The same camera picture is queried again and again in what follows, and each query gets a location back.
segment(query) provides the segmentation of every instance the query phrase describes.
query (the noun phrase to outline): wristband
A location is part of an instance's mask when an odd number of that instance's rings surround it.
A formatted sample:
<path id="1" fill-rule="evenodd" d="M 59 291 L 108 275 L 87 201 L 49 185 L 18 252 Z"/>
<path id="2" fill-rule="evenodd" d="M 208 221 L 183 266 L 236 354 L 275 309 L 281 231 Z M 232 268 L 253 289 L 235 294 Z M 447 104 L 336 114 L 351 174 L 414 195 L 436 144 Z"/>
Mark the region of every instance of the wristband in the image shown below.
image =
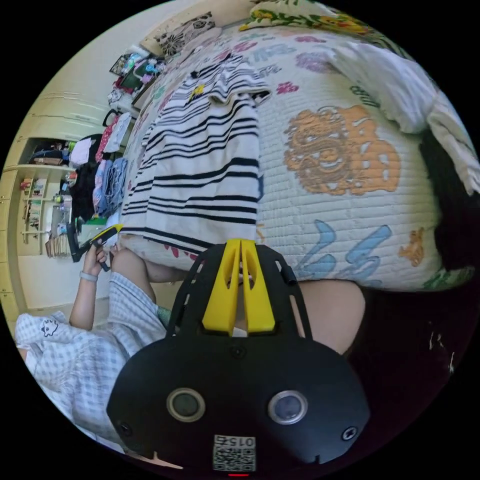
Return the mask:
<path id="1" fill-rule="evenodd" d="M 90 275 L 89 273 L 85 273 L 84 271 L 80 272 L 80 278 L 88 280 L 89 282 L 96 282 L 99 279 L 97 276 Z"/>

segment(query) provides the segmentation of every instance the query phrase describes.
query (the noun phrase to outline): screw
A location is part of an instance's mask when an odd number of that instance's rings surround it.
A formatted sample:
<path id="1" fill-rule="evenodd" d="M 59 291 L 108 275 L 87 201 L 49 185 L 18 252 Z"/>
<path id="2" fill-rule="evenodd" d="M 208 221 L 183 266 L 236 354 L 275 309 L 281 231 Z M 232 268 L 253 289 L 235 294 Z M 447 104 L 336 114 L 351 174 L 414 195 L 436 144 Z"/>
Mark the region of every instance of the screw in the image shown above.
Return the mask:
<path id="1" fill-rule="evenodd" d="M 230 355 L 236 359 L 242 359 L 247 353 L 247 350 L 242 346 L 233 346 L 230 348 Z"/>
<path id="2" fill-rule="evenodd" d="M 351 440 L 358 432 L 358 428 L 356 426 L 349 426 L 342 434 L 341 439 L 348 442 Z"/>
<path id="3" fill-rule="evenodd" d="M 125 437 L 130 437 L 132 435 L 132 429 L 130 428 L 130 425 L 128 425 L 125 422 L 120 422 L 120 430 L 125 435 Z"/>

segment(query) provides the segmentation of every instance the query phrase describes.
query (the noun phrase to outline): handheld device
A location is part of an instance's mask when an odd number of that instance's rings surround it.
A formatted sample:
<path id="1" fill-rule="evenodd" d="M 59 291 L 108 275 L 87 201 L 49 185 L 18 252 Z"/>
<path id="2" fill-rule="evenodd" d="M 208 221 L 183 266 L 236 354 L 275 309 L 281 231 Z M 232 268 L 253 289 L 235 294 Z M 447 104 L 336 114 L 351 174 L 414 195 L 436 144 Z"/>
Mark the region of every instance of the handheld device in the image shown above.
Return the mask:
<path id="1" fill-rule="evenodd" d="M 95 235 L 93 238 L 90 238 L 86 242 L 79 245 L 77 237 L 77 229 L 73 222 L 67 223 L 66 225 L 66 235 L 68 238 L 68 245 L 70 247 L 71 258 L 74 263 L 77 263 L 81 260 L 86 252 L 90 250 L 92 245 L 99 247 L 100 244 L 104 244 L 109 238 L 116 235 L 123 228 L 121 223 L 109 226 L 105 230 L 102 230 L 98 235 Z M 105 272 L 110 270 L 106 262 L 100 262 L 101 267 Z"/>
<path id="2" fill-rule="evenodd" d="M 240 271 L 247 337 L 232 337 Z M 107 414 L 137 454 L 217 478 L 329 462 L 351 447 L 370 411 L 347 360 L 312 339 L 285 259 L 229 240 L 198 256 L 166 337 L 127 361 Z"/>

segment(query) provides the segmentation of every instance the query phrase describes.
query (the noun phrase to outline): checkered pajamas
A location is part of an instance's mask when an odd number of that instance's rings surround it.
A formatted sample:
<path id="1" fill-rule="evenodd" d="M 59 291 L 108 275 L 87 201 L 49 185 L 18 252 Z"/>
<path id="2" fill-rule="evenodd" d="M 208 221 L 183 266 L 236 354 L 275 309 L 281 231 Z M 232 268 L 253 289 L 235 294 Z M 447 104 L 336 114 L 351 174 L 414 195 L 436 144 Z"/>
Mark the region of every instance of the checkered pajamas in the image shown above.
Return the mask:
<path id="1" fill-rule="evenodd" d="M 23 314 L 15 338 L 28 350 L 25 363 L 54 405 L 85 434 L 122 451 L 106 412 L 110 393 L 127 360 L 166 331 L 157 305 L 118 273 L 111 273 L 109 298 L 108 320 L 91 331 L 71 326 L 61 312 Z"/>

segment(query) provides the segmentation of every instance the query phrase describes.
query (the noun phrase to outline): hand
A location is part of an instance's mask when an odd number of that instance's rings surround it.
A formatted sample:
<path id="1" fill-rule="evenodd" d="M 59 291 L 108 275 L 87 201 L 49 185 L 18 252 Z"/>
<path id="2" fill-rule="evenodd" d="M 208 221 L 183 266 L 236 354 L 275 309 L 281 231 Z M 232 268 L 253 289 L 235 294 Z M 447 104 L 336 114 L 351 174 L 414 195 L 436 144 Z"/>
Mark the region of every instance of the hand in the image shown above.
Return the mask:
<path id="1" fill-rule="evenodd" d="M 85 255 L 85 261 L 83 262 L 83 272 L 89 275 L 99 276 L 102 266 L 100 262 L 107 260 L 107 254 L 104 252 L 103 246 L 96 247 L 92 245 L 90 250 Z"/>

